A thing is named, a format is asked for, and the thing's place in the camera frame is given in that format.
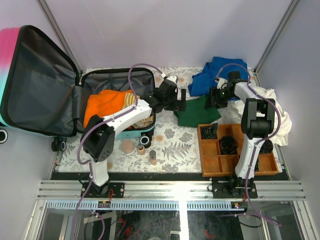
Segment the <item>dark green garment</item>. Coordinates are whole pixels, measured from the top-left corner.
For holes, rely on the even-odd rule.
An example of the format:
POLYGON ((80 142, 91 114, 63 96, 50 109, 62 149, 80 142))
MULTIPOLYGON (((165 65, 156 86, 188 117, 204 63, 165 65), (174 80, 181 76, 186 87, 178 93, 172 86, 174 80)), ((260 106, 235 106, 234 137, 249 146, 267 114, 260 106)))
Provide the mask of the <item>dark green garment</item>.
POLYGON ((186 101, 185 111, 174 111, 177 124, 180 127, 197 128, 200 124, 210 124, 221 118, 215 106, 205 108, 208 97, 206 95, 186 101))

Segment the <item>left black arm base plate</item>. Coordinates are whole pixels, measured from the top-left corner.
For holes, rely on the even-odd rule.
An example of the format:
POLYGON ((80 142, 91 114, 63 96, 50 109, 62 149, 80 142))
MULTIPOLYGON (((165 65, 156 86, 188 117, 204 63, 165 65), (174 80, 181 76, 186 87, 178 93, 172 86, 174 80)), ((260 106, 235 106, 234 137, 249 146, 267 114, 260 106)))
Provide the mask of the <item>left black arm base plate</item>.
POLYGON ((123 182, 107 182, 103 186, 97 186, 92 183, 85 198, 123 198, 125 184, 123 182))

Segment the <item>orange garment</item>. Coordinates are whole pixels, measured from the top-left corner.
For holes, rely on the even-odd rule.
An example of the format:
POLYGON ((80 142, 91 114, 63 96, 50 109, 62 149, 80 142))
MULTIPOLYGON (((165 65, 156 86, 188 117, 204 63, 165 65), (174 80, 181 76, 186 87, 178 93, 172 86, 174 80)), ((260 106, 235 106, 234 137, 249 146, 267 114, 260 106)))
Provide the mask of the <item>orange garment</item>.
POLYGON ((85 109, 83 126, 86 128, 90 118, 94 115, 104 117, 122 110, 127 93, 131 94, 132 91, 106 89, 98 94, 90 95, 85 109))

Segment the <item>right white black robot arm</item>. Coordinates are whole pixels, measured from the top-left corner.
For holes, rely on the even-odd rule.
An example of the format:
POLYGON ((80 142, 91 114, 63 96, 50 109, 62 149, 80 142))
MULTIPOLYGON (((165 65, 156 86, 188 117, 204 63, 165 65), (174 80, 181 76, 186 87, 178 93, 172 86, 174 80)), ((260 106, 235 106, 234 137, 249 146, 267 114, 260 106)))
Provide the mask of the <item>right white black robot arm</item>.
POLYGON ((275 117, 280 117, 274 99, 259 94, 250 81, 241 78, 239 71, 231 71, 227 79, 218 73, 214 80, 216 87, 211 87, 209 102, 217 108, 224 108, 228 100, 238 98, 244 103, 241 118, 243 146, 228 192, 233 197, 240 197, 246 191, 246 185, 255 176, 255 165, 264 142, 273 137, 279 126, 275 127, 275 117))

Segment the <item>blue garment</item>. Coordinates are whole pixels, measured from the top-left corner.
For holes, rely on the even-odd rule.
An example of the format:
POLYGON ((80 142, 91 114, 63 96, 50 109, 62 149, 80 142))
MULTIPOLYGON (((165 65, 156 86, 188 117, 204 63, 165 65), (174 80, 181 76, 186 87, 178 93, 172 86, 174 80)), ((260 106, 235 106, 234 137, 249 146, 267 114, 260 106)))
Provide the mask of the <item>blue garment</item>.
POLYGON ((227 80, 228 73, 238 71, 241 79, 248 79, 248 66, 242 59, 214 56, 211 62, 204 65, 202 72, 192 76, 192 83, 188 85, 189 95, 191 97, 208 95, 210 87, 217 87, 215 77, 223 66, 225 67, 219 74, 220 78, 227 80))

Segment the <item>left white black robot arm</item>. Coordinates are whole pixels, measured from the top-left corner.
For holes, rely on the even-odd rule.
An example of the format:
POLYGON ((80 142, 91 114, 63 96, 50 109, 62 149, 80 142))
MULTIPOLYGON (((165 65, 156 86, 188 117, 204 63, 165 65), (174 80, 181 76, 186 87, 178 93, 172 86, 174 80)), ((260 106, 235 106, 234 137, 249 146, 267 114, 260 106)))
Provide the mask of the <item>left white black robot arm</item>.
POLYGON ((89 178, 92 191, 98 197, 105 197, 110 190, 107 183, 107 159, 114 150, 115 138, 136 122, 153 116, 161 111, 185 111, 187 108, 187 90, 178 89, 176 83, 165 79, 159 87, 140 96, 135 103, 114 114, 99 117, 94 115, 89 120, 80 140, 78 150, 84 150, 91 160, 82 162, 80 153, 77 160, 89 164, 89 178))

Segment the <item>yellow white striped towel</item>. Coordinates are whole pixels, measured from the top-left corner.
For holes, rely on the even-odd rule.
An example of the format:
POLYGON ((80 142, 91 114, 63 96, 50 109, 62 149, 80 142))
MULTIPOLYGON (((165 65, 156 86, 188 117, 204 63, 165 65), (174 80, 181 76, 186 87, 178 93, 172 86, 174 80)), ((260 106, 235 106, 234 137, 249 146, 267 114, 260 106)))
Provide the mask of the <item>yellow white striped towel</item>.
MULTIPOLYGON (((136 103, 136 98, 132 92, 127 92, 124 97, 123 109, 127 108, 136 103)), ((148 118, 141 119, 136 123, 132 124, 130 128, 134 129, 142 129, 149 127, 154 122, 154 116, 150 116, 148 118)))

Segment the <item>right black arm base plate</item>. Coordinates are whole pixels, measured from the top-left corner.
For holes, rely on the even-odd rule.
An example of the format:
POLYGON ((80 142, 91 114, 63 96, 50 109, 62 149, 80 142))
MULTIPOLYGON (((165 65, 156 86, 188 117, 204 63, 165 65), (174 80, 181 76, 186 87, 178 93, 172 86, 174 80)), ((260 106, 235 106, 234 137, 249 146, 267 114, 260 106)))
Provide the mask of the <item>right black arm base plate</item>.
MULTIPOLYGON (((212 193, 215 199, 243 199, 246 194, 245 187, 232 188, 228 182, 212 182, 212 193)), ((248 185, 247 195, 251 199, 258 198, 256 184, 248 185)))

